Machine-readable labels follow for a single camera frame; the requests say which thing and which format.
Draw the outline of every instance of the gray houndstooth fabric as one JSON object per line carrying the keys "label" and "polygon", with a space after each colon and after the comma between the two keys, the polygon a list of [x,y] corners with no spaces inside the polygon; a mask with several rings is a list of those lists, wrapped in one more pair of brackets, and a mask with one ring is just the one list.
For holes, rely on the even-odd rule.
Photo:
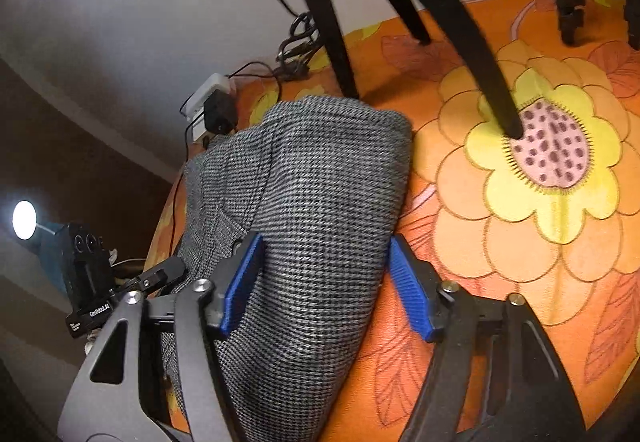
{"label": "gray houndstooth fabric", "polygon": [[[250,229],[265,267],[218,344],[252,442],[315,440],[365,333],[404,197],[411,127],[353,99],[307,97],[220,136],[186,167],[184,285],[212,274]],[[165,369],[179,392],[172,334]]]}

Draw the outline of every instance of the orange tablecloth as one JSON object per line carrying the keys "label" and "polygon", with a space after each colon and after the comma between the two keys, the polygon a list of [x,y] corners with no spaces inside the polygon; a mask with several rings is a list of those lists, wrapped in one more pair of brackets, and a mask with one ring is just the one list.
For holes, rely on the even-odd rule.
{"label": "orange tablecloth", "polygon": [[[561,43],[551,0],[484,0],[468,8],[523,120],[532,123],[523,141],[501,136],[468,70],[427,14],[434,42],[424,48],[399,19],[346,37],[362,100],[403,112],[414,128],[398,230],[419,257],[474,294],[526,296],[591,425],[640,352],[640,53],[626,44],[617,0],[588,1],[576,48]],[[324,53],[310,66],[311,79],[287,83],[284,100],[340,95]],[[240,128],[260,122],[275,101],[273,82],[245,86]],[[545,141],[551,121],[543,117],[561,130],[555,137],[562,144]],[[169,253],[173,191],[147,266]],[[176,201],[175,241],[184,228],[182,186]],[[385,276],[322,439],[398,440],[430,357]],[[473,390],[481,377],[476,362]],[[461,428],[474,422],[476,399],[469,393]],[[172,413],[185,428],[175,405]]]}

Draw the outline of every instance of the light bulb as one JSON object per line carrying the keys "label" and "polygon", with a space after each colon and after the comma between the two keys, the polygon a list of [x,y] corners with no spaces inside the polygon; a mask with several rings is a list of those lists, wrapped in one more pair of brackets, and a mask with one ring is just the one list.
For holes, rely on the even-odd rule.
{"label": "light bulb", "polygon": [[36,230],[36,209],[31,202],[18,202],[14,209],[14,231],[21,240],[28,240]]}

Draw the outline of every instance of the white power adapter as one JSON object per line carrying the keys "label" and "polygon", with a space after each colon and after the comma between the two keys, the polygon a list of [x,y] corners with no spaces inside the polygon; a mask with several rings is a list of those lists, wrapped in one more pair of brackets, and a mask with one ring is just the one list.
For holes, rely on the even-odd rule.
{"label": "white power adapter", "polygon": [[199,140],[205,133],[207,133],[207,130],[204,127],[204,101],[206,101],[207,98],[216,90],[220,90],[231,95],[232,85],[229,78],[222,74],[213,74],[184,104],[184,115],[190,123],[193,123],[191,126],[193,142]]}

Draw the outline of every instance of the metal bolt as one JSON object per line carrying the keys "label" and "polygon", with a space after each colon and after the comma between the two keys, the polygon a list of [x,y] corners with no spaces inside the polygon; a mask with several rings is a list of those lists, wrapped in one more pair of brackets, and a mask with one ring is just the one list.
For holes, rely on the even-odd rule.
{"label": "metal bolt", "polygon": [[127,292],[124,299],[128,304],[135,305],[142,300],[142,292],[139,290],[132,290],[131,292]]}
{"label": "metal bolt", "polygon": [[516,292],[514,292],[513,294],[509,294],[509,297],[507,299],[509,300],[509,303],[511,303],[512,305],[516,305],[516,307],[520,307],[527,302],[522,294],[518,294]]}
{"label": "metal bolt", "polygon": [[211,288],[211,282],[208,279],[197,279],[193,282],[193,289],[196,292],[206,292]]}
{"label": "metal bolt", "polygon": [[449,294],[454,294],[455,292],[460,290],[460,285],[458,285],[455,281],[443,281],[442,289],[444,292],[449,292]]}

